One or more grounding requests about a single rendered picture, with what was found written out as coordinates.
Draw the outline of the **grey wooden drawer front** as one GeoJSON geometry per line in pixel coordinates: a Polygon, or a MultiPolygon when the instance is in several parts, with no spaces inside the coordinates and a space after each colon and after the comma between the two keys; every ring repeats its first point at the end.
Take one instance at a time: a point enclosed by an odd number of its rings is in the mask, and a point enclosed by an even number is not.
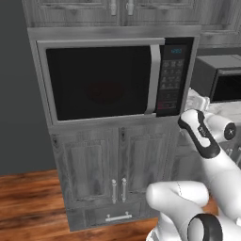
{"type": "Polygon", "coordinates": [[[89,226],[105,225],[112,222],[105,222],[106,216],[111,215],[112,217],[123,216],[125,212],[129,212],[133,217],[140,217],[141,203],[123,203],[113,204],[108,207],[100,207],[95,209],[89,209],[86,211],[88,217],[89,226]]]}

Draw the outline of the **grey wooden counter cupboards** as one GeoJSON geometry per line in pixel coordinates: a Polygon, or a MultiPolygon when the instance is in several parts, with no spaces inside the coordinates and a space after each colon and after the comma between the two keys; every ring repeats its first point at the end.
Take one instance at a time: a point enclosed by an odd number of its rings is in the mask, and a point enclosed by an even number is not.
{"type": "MultiPolygon", "coordinates": [[[[241,125],[236,126],[235,137],[230,141],[221,142],[220,146],[241,168],[241,125]]],[[[183,135],[179,135],[171,180],[204,182],[200,156],[197,152],[191,150],[183,135]]]]}

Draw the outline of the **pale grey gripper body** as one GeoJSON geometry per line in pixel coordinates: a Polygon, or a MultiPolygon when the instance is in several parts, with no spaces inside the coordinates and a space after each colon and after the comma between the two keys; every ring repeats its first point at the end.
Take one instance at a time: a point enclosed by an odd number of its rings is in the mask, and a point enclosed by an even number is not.
{"type": "Polygon", "coordinates": [[[197,91],[190,88],[187,94],[186,108],[187,109],[198,109],[200,111],[205,111],[210,104],[210,99],[208,97],[200,96],[197,91]]]}

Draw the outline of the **grey wooden wall cupboards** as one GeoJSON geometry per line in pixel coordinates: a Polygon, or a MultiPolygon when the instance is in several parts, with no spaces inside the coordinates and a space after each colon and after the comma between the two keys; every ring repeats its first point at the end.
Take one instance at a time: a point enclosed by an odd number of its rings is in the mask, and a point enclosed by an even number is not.
{"type": "Polygon", "coordinates": [[[241,0],[203,0],[200,48],[241,47],[241,0]]]}

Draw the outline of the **grey wooden cupboard door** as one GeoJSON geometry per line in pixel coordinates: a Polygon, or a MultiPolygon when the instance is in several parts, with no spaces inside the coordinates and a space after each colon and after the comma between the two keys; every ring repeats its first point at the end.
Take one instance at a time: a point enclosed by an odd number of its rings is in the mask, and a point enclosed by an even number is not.
{"type": "Polygon", "coordinates": [[[172,132],[170,123],[121,127],[118,177],[120,199],[122,178],[127,180],[125,202],[144,199],[148,185],[162,180],[172,132]]]}
{"type": "Polygon", "coordinates": [[[195,25],[201,17],[201,0],[134,0],[134,13],[128,15],[128,0],[120,0],[120,24],[195,25]]]}
{"type": "Polygon", "coordinates": [[[114,128],[51,134],[67,208],[112,202],[112,179],[118,181],[118,131],[114,128]]]}
{"type": "Polygon", "coordinates": [[[110,0],[22,0],[28,27],[114,26],[110,0]]]}

